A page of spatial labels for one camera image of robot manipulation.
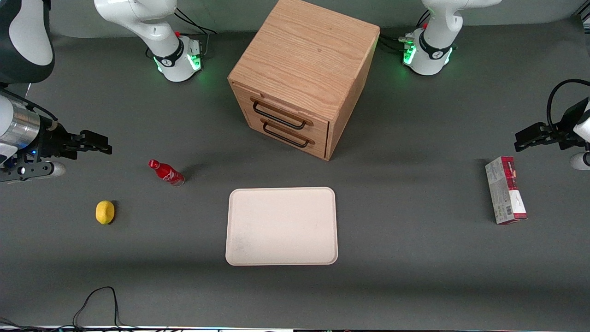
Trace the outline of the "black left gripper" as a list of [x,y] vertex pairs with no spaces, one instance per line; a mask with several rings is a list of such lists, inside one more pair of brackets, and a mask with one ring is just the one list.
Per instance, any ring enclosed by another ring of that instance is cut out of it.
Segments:
[[[560,150],[573,147],[587,148],[589,145],[589,99],[569,107],[556,125]],[[527,148],[554,144],[552,129],[543,122],[531,124],[515,135],[514,149],[517,153]]]

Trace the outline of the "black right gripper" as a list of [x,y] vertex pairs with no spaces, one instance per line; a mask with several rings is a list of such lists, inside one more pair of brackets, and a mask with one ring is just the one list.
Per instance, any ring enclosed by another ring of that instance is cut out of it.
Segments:
[[95,151],[112,155],[109,139],[90,130],[82,130],[80,138],[63,127],[55,130],[41,129],[36,143],[36,155],[42,158],[66,158],[76,160],[78,152]]

